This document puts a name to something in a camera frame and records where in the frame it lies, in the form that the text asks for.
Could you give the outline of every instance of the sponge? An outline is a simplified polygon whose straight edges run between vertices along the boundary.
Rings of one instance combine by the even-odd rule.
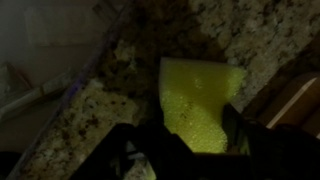
[[[162,58],[159,91],[165,126],[193,152],[225,152],[223,106],[244,76],[243,69],[227,64]]]

